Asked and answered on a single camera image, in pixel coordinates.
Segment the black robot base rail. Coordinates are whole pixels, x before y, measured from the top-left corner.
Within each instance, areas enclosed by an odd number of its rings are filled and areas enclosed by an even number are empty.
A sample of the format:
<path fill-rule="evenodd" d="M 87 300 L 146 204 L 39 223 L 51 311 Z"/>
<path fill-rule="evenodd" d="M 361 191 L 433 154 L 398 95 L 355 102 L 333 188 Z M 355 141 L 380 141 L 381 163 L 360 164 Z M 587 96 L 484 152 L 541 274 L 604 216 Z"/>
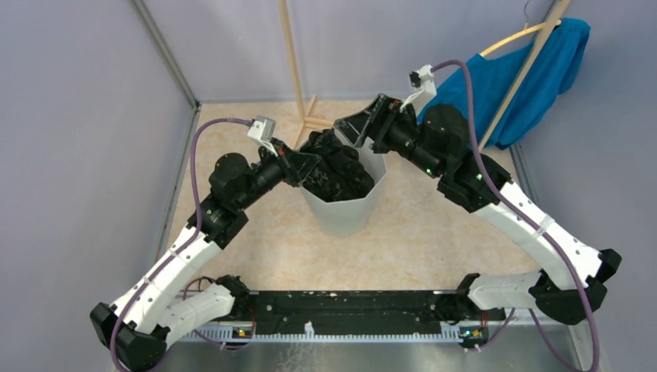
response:
<path fill-rule="evenodd" d="M 220 321 L 255 325 L 258 336 L 301 334 L 307 323 L 320 336 L 401 336 L 506 317 L 452 291 L 259 291 Z"/>

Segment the black trash bag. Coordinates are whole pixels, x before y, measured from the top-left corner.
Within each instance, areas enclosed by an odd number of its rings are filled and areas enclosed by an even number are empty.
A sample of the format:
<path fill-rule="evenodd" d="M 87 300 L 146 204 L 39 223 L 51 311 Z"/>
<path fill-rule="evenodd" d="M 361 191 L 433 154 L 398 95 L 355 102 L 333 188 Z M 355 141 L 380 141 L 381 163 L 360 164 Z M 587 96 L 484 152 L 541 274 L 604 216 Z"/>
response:
<path fill-rule="evenodd" d="M 334 129 L 309 133 L 300 151 L 320 156 L 303 187 L 322 201 L 361 199 L 373 190 L 375 181 L 361 163 L 358 151 L 342 143 Z"/>

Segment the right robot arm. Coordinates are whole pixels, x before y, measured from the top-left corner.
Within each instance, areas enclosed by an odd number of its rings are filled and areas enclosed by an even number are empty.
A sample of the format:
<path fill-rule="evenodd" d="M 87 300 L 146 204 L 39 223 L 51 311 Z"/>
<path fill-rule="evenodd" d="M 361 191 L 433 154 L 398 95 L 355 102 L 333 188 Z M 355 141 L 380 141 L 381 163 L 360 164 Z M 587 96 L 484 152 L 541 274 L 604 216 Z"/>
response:
<path fill-rule="evenodd" d="M 335 121 L 351 145 L 395 152 L 437 180 L 446 199 L 499 229 L 538 265 L 526 274 L 468 274 L 454 308 L 464 319 L 483 311 L 526 308 L 574 326 L 601 306 L 621 256 L 597 250 L 567 232 L 523 192 L 510 173 L 470 146 L 470 128 L 452 105 L 437 104 L 422 117 L 411 106 L 378 95 L 364 110 Z"/>

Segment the white plastic trash bin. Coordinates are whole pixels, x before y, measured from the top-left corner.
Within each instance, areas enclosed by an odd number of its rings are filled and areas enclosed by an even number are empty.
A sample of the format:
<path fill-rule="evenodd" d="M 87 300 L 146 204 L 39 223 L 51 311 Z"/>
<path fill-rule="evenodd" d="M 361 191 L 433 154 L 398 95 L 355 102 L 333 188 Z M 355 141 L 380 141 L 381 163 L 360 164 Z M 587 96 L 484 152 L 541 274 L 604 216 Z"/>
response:
<path fill-rule="evenodd" d="M 373 190 L 365 198 L 337 202 L 322 201 L 305 190 L 303 184 L 301 193 L 322 232 L 330 236 L 347 237 L 363 230 L 373 214 L 384 188 L 387 164 L 383 155 L 374 153 L 368 146 L 356 148 L 341 133 L 336 130 L 335 133 L 342 143 L 358 151 L 361 163 L 375 181 Z"/>

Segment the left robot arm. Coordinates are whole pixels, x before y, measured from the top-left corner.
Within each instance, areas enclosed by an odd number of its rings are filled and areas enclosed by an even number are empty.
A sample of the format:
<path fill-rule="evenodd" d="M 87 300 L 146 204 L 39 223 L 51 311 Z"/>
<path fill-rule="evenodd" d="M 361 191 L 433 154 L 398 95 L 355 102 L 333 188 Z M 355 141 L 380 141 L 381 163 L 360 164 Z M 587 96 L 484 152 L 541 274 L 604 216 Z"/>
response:
<path fill-rule="evenodd" d="M 91 311 L 98 338 L 118 370 L 151 370 L 174 343 L 198 327 L 225 316 L 239 320 L 247 313 L 247 288 L 236 276 L 220 277 L 185 300 L 178 293 L 239 234 L 249 221 L 248 207 L 282 182 L 301 186 L 322 160 L 278 139 L 272 147 L 261 146 L 258 154 L 256 164 L 240 153 L 220 157 L 209 177 L 209 195 L 169 250 L 123 296 Z"/>

